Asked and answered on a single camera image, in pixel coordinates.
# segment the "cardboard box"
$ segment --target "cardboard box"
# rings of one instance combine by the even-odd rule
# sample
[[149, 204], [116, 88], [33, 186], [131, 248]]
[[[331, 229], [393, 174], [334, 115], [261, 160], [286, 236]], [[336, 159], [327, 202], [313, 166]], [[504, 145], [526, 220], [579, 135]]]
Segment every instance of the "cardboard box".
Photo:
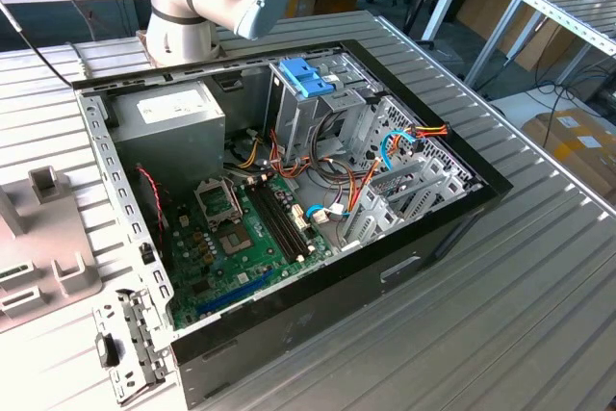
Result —
[[[539, 145], [549, 113], [537, 115], [522, 130]], [[582, 110], [557, 111], [546, 149], [564, 167], [611, 204], [616, 204], [616, 136]]]

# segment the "metal rack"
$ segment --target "metal rack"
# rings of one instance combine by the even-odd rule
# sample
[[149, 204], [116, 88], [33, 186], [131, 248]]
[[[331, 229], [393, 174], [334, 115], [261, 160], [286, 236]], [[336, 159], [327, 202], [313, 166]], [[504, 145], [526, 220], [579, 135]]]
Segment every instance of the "metal rack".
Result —
[[558, 77], [557, 84], [567, 78], [591, 47], [609, 56], [616, 53], [616, 0], [512, 0], [469, 71], [464, 81], [467, 86], [475, 84], [522, 4], [531, 6], [536, 12], [507, 54], [509, 57], [524, 45], [543, 15], [586, 41]]

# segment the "blue drive bracket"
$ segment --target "blue drive bracket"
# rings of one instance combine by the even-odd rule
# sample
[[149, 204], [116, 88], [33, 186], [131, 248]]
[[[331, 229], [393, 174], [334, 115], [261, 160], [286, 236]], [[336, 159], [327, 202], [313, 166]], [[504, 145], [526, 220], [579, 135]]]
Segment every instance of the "blue drive bracket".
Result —
[[280, 62], [280, 69], [306, 98], [325, 95], [334, 91], [334, 86], [327, 84], [315, 67], [311, 67], [303, 58], [291, 58]]

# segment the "ribbed metal surface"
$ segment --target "ribbed metal surface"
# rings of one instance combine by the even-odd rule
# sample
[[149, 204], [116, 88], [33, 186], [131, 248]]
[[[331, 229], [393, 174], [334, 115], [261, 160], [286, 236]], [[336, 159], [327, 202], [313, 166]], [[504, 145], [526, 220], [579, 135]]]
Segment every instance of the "ribbed metal surface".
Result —
[[[284, 20], [257, 42], [221, 35], [231, 55], [360, 40], [515, 188], [445, 261], [203, 409], [603, 410], [616, 391], [613, 211], [369, 13]], [[133, 39], [80, 48], [98, 76], [147, 67]], [[76, 72], [67, 47], [45, 54]], [[77, 105], [48, 75], [29, 52], [0, 55], [0, 183], [50, 163], [66, 172], [106, 290], [122, 288], [135, 276]], [[3, 334], [0, 357], [15, 365], [7, 389], [21, 409], [114, 408], [92, 341], [94, 299]], [[129, 409], [183, 406], [169, 380]]]
[[616, 52], [616, 1], [523, 0], [607, 55]]

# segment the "ram slot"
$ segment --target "ram slot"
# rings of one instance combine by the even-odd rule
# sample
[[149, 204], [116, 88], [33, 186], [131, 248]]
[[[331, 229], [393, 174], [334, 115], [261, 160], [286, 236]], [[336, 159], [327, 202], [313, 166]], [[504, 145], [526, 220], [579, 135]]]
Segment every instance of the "ram slot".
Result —
[[308, 246], [270, 188], [267, 185], [255, 187], [249, 189], [247, 195], [282, 250], [285, 260], [291, 264], [299, 255], [307, 256]]

